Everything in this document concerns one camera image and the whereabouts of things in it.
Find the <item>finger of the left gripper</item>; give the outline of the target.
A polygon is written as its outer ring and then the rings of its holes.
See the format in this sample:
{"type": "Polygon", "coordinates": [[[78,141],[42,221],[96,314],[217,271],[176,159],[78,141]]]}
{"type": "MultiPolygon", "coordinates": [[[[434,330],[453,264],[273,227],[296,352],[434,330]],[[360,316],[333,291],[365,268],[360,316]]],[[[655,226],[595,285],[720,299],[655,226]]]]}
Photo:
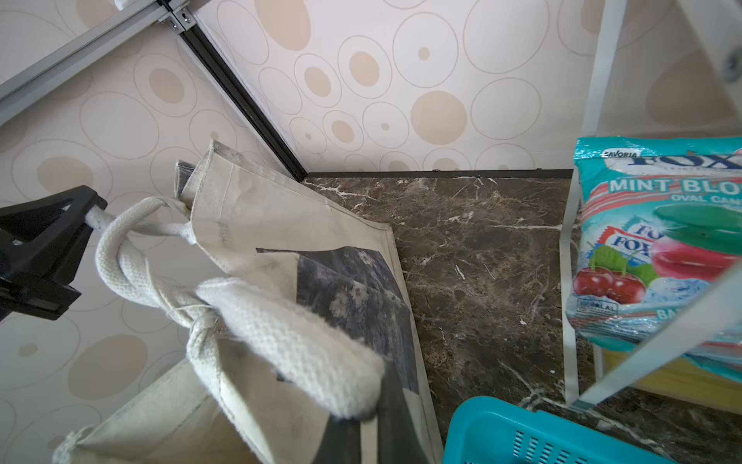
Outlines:
{"type": "Polygon", "coordinates": [[[88,186],[1,209],[2,278],[74,278],[93,229],[86,215],[107,201],[88,186]]]}
{"type": "Polygon", "coordinates": [[[75,288],[54,280],[21,275],[13,281],[2,276],[1,320],[17,313],[55,321],[80,295],[75,288]]]}

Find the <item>cream canvas tote bag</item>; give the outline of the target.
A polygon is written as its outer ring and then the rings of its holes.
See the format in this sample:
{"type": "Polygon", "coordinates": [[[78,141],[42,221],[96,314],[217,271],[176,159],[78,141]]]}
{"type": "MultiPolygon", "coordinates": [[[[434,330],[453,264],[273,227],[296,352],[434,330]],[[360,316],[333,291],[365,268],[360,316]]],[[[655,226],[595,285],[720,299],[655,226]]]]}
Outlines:
{"type": "Polygon", "coordinates": [[[56,463],[439,463],[391,228],[219,143],[172,198],[91,209],[117,295],[187,331],[185,359],[56,463]]]}

